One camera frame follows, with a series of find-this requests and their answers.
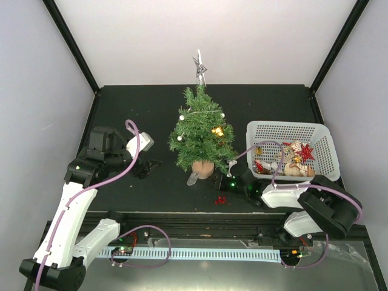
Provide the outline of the red berry sprig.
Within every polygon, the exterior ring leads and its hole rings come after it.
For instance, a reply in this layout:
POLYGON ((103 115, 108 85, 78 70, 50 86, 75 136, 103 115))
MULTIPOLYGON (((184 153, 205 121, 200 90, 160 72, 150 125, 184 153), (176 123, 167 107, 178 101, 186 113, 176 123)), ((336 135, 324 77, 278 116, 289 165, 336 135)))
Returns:
POLYGON ((225 196, 219 196, 219 197, 214 201, 215 204, 225 204, 226 202, 227 202, 227 200, 226 200, 226 197, 225 197, 225 196))

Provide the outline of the clear battery box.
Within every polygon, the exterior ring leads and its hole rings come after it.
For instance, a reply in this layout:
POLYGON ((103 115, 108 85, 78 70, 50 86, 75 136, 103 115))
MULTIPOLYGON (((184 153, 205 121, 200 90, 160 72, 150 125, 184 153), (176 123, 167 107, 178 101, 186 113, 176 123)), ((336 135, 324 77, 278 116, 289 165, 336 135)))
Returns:
POLYGON ((197 180, 199 179, 200 173, 199 172, 192 172, 187 180, 187 185, 192 186, 195 185, 197 180))

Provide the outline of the silver glitter star topper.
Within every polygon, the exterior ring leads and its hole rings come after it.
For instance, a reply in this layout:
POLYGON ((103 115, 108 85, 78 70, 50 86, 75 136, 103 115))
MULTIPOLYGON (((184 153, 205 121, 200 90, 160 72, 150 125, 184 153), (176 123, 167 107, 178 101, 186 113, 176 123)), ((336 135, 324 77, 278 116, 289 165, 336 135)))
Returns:
POLYGON ((200 49, 197 50, 197 56, 193 57, 193 62, 196 66, 197 84, 201 86, 206 86, 205 72, 207 71, 207 67, 202 63, 200 49))

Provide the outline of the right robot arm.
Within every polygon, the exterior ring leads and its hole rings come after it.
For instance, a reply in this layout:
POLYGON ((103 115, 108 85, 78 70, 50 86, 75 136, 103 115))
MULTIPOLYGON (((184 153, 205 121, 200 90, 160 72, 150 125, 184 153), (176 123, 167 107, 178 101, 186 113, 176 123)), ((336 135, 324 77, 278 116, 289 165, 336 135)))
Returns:
POLYGON ((244 165, 214 175, 217 190, 239 195, 257 208, 283 209, 286 214, 275 230, 277 240, 290 244, 296 238, 323 232, 343 239, 363 214, 361 203, 323 175, 296 184, 277 184, 255 178, 244 165))

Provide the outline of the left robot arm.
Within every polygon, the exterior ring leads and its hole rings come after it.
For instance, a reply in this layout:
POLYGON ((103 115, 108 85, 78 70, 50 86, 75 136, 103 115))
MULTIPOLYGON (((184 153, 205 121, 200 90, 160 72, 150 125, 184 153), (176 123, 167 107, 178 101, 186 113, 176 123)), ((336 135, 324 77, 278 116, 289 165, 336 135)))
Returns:
POLYGON ((92 261, 111 241, 125 241, 130 235, 128 224, 110 216, 80 242, 77 237, 99 188, 122 178, 127 173, 141 179, 158 161, 139 160, 141 152, 154 144, 151 136, 139 132, 136 125, 126 121, 133 135, 126 139, 112 127, 95 127, 86 146, 68 165, 62 196, 52 223, 32 258, 24 259, 19 271, 34 283, 35 290, 78 290, 92 261))

